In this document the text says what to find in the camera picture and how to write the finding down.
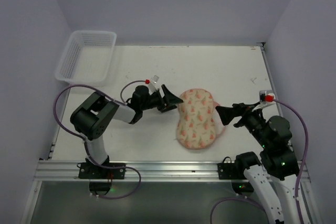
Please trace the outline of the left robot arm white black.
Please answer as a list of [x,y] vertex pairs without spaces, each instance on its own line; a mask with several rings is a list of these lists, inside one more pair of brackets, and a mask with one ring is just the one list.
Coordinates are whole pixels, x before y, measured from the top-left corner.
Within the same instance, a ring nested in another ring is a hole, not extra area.
[[174,110],[183,103],[165,85],[160,90],[150,91],[147,86],[137,86],[129,102],[121,103],[108,98],[101,91],[92,93],[70,117],[75,130],[84,137],[87,160],[98,166],[105,167],[109,156],[103,143],[103,133],[112,120],[127,124],[136,124],[149,109],[157,109],[165,113]]

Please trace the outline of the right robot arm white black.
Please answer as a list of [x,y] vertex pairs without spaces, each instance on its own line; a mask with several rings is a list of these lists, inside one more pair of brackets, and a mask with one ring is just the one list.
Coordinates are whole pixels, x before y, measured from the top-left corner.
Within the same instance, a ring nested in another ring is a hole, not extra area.
[[298,164],[288,143],[292,138],[290,123],[275,115],[265,120],[262,110],[272,103],[217,106],[223,125],[234,118],[234,127],[245,127],[263,148],[259,155],[247,152],[235,158],[236,170],[251,184],[269,223],[309,223],[300,189],[303,166]]

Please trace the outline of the floral mesh laundry bag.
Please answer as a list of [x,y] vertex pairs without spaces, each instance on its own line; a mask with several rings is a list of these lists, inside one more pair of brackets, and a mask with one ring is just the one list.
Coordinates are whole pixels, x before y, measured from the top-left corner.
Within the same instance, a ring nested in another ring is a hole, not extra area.
[[189,89],[180,95],[183,103],[177,106],[179,121],[178,142],[189,150],[210,147],[226,130],[216,111],[219,104],[205,89]]

